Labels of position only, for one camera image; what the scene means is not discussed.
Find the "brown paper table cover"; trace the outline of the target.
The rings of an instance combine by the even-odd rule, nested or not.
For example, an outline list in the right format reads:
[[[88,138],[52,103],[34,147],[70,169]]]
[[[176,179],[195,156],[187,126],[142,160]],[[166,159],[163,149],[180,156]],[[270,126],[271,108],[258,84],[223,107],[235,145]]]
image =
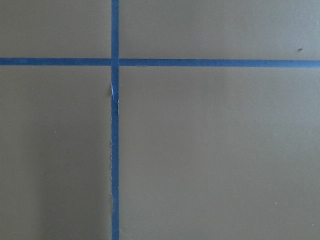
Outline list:
[[[119,55],[318,60],[317,0],[121,0]],[[0,237],[109,240],[111,67],[0,68]],[[122,240],[317,240],[320,70],[119,68]]]

